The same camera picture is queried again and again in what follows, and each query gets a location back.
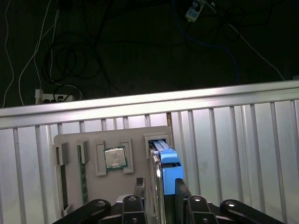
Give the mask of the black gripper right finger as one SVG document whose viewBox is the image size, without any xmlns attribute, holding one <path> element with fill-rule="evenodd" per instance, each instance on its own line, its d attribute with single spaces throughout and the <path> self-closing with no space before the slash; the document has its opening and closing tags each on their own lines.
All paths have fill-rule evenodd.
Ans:
<svg viewBox="0 0 299 224">
<path fill-rule="evenodd" d="M 200 195 L 192 195 L 186 182 L 175 183 L 175 214 L 181 224 L 280 224 L 266 215 L 235 199 L 224 200 L 219 206 Z"/>
</svg>

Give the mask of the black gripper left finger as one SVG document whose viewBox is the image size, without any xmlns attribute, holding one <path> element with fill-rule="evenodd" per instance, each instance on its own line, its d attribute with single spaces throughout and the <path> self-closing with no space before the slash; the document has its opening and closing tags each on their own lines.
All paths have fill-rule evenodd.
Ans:
<svg viewBox="0 0 299 224">
<path fill-rule="evenodd" d="M 95 199 L 57 220 L 56 224 L 145 224 L 145 178 L 138 177 L 132 195 L 115 204 Z"/>
</svg>

